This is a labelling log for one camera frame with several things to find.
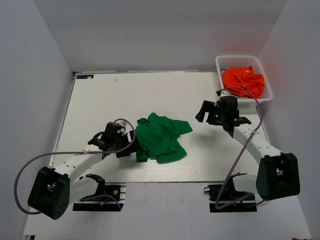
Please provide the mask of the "green t-shirt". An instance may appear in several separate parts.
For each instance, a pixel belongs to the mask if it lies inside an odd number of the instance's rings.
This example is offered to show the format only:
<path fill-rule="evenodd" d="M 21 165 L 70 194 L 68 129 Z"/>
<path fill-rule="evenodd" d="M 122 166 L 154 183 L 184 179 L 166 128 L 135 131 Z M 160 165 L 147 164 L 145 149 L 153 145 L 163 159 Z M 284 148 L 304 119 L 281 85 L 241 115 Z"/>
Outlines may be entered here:
<path fill-rule="evenodd" d="M 170 119 L 151 113 L 147 118 L 137 120 L 135 137 L 140 146 L 136 150 L 136 161 L 155 159 L 159 164 L 178 161 L 187 155 L 178 138 L 191 133 L 188 121 Z"/>

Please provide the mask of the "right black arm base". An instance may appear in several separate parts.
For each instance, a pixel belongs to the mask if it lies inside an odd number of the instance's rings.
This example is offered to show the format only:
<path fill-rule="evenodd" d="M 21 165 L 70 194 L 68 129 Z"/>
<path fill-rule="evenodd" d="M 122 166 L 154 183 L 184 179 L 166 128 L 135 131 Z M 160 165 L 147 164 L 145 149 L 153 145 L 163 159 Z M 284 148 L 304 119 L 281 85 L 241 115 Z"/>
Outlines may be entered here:
<path fill-rule="evenodd" d="M 236 173 L 231 175 L 228 180 L 226 187 L 224 188 L 222 195 L 219 199 L 218 206 L 222 206 L 228 204 L 229 202 L 235 201 L 241 197 L 247 195 L 246 192 L 239 192 L 235 190 L 233 178 L 241 175 L 245 175 L 244 173 Z M 211 213 L 250 213 L 257 212 L 256 199 L 254 195 L 249 196 L 246 199 L 241 201 L 237 201 L 232 205 L 226 206 L 222 209 L 216 208 L 216 200 L 218 197 L 218 193 L 220 188 L 222 187 L 222 182 L 216 182 L 213 184 L 207 185 L 203 192 L 208 195 L 209 198 L 209 211 Z"/>

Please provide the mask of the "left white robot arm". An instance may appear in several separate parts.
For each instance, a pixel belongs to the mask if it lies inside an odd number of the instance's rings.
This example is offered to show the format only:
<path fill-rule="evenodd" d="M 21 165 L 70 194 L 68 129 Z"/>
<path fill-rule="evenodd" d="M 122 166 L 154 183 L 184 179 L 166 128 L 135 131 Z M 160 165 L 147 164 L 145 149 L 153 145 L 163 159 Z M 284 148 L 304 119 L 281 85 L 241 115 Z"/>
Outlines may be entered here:
<path fill-rule="evenodd" d="M 111 200 L 117 203 L 112 191 L 106 190 L 103 177 L 92 173 L 92 167 L 111 154 L 129 156 L 135 151 L 134 132 L 115 137 L 95 135 L 79 152 L 53 168 L 41 168 L 35 178 L 27 204 L 47 217 L 57 220 L 70 204 L 78 201 Z"/>

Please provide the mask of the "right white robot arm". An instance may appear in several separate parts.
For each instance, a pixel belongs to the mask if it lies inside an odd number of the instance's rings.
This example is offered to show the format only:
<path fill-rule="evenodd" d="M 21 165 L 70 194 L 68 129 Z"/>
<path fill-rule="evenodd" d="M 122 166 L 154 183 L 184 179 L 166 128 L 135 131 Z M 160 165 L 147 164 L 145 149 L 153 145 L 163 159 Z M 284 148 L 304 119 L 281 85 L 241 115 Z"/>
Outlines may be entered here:
<path fill-rule="evenodd" d="M 243 193 L 258 194 L 264 201 L 297 196 L 301 191 L 298 160 L 293 153 L 284 153 L 267 142 L 246 117 L 240 116 L 238 100 L 223 96 L 217 102 L 203 101 L 195 116 L 200 123 L 221 126 L 234 140 L 242 144 L 258 163 L 256 175 L 235 174 L 229 170 L 217 198 L 223 191 L 236 200 Z"/>

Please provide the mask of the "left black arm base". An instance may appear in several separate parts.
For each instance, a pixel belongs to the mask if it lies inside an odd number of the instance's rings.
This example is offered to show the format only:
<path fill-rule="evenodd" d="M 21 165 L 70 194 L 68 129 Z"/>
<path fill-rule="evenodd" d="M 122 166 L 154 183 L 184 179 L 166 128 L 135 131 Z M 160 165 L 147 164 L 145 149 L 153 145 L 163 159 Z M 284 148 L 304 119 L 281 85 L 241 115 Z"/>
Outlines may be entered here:
<path fill-rule="evenodd" d="M 126 199 L 125 183 L 106 183 L 102 190 L 94 195 L 85 196 L 76 201 L 72 210 L 74 212 L 120 212 Z"/>

